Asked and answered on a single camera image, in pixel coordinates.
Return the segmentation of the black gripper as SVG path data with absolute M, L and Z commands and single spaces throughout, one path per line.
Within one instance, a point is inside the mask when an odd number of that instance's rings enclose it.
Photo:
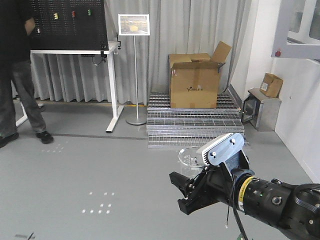
M 178 172 L 169 174 L 170 182 L 188 199 L 178 199 L 179 209 L 186 215 L 204 207 L 221 202 L 233 205 L 233 181 L 228 170 L 222 166 L 208 167 L 190 179 Z

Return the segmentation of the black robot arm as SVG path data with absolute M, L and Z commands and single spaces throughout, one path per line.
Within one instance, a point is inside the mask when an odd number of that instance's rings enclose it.
M 235 169 L 227 181 L 220 167 L 206 167 L 195 178 L 178 172 L 169 174 L 170 182 L 183 194 L 180 210 L 189 215 L 215 203 L 224 203 L 273 228 L 290 240 L 320 238 L 320 185 L 292 185 L 278 179 L 255 177 L 250 170 Z

